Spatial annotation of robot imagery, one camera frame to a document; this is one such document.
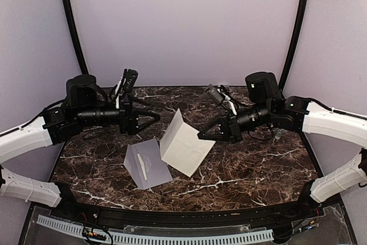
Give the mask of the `grey paper envelope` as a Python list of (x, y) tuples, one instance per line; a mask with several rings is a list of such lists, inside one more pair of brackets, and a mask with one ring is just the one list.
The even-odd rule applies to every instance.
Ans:
[[(146, 159), (147, 181), (144, 180), (137, 157), (138, 153)], [(169, 168), (161, 160), (160, 148), (156, 139), (128, 145), (123, 164), (140, 190), (150, 189), (173, 180)]]

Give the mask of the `beige ornate letter paper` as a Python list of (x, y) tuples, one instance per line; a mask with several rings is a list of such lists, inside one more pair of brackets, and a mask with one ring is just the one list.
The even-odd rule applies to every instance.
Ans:
[(177, 110), (159, 142), (161, 160), (191, 177), (215, 144), (199, 139), (197, 134), (198, 130), (185, 123), (181, 110)]
[(145, 157), (142, 157), (139, 153), (137, 154), (137, 157), (144, 176), (144, 180), (147, 181), (146, 159)]

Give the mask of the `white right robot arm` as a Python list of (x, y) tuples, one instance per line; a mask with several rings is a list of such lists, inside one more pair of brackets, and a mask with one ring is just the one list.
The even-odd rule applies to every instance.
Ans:
[(271, 72), (256, 72), (245, 78), (251, 106), (230, 98), (234, 108), (227, 108), (213, 118), (198, 134), (198, 138), (208, 141), (236, 143), (243, 134), (250, 134), (260, 126), (282, 129), (307, 137), (317, 137), (320, 146), (329, 156), (332, 142), (346, 149), (358, 149), (358, 153), (348, 154), (341, 161), (335, 161), (335, 168), (327, 175), (307, 182), (293, 205), (293, 214), (304, 219), (315, 205), (344, 192), (358, 184), (366, 184), (366, 116), (329, 107), (313, 98), (290, 96), (285, 98)]

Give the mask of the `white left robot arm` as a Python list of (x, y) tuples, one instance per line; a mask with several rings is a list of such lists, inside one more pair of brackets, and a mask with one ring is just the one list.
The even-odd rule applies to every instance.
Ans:
[[(97, 85), (93, 75), (79, 75), (66, 82), (66, 97), (45, 107), (30, 121), (1, 133), (1, 163), (29, 151), (56, 146), (90, 127), (118, 126), (122, 134), (135, 135), (160, 120), (157, 113), (134, 107), (147, 106), (132, 96), (138, 73), (123, 72), (110, 93)], [(58, 207), (69, 220), (81, 208), (67, 184), (42, 182), (1, 167), (1, 196)]]

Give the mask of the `small white-capped glue bottle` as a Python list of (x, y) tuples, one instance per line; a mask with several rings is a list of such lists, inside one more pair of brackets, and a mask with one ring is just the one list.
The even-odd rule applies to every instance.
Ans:
[(274, 139), (276, 141), (280, 140), (281, 137), (282, 137), (282, 135), (283, 135), (283, 133), (284, 133), (284, 130), (283, 129), (278, 129), (277, 132), (276, 132), (276, 134), (275, 134), (275, 136), (274, 136)]

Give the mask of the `black front rail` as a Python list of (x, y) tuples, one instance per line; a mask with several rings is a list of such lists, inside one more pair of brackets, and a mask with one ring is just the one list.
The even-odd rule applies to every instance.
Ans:
[(209, 212), (134, 211), (77, 202), (67, 207), (50, 208), (32, 203), (26, 221), (28, 223), (35, 221), (38, 213), (90, 226), (120, 230), (128, 225), (166, 228), (249, 225), (252, 229), (259, 227), (290, 229), (295, 222), (320, 217), (324, 211), (319, 206), (310, 208), (296, 201), (267, 207)]

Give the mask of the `black left frame post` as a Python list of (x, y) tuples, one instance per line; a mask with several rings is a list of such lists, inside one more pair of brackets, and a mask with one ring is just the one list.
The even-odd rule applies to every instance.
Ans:
[(81, 47), (79, 34), (78, 34), (76, 23), (75, 23), (75, 18), (73, 15), (71, 0), (62, 0), (62, 2), (63, 2), (63, 7), (64, 7), (65, 18), (67, 20), (67, 25), (69, 29), (69, 34), (72, 40), (72, 45), (75, 51), (75, 55), (77, 58), (77, 63), (78, 63), (80, 72), (83, 75), (89, 74), (87, 63), (85, 61), (83, 50)]

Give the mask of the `black frame corner post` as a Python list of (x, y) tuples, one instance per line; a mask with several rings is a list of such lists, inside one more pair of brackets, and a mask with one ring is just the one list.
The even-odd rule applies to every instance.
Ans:
[(286, 86), (287, 79), (289, 77), (291, 66), (294, 60), (296, 48), (298, 45), (298, 41), (299, 41), (299, 37), (300, 37), (302, 25), (303, 25), (303, 19), (304, 19), (304, 14), (306, 11), (306, 6), (307, 6), (307, 0), (299, 0), (296, 17), (295, 17), (295, 23), (294, 23), (294, 27), (292, 31), (292, 36), (290, 39), (290, 44), (288, 47), (282, 74), (279, 80), (279, 88), (282, 91), (284, 90)]

